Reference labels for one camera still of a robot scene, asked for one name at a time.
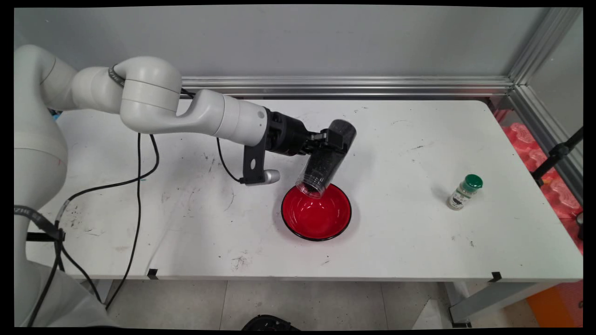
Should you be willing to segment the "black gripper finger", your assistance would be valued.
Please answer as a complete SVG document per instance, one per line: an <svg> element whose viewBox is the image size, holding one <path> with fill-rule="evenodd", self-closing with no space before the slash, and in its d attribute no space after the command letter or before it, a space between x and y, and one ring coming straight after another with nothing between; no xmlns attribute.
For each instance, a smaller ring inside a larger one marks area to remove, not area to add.
<svg viewBox="0 0 596 335"><path fill-rule="evenodd" d="M311 132L307 138L307 152L330 151L347 152L349 146L343 135L325 128L321 132Z"/></svg>

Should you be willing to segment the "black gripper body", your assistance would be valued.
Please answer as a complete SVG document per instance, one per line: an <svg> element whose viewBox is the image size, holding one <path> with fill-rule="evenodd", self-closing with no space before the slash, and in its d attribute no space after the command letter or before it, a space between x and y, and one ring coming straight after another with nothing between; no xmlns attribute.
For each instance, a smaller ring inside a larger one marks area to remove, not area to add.
<svg viewBox="0 0 596 335"><path fill-rule="evenodd" d="M302 121L271 111L267 112L267 117L266 151L287 156L312 154L312 148L307 144L311 132Z"/></svg>

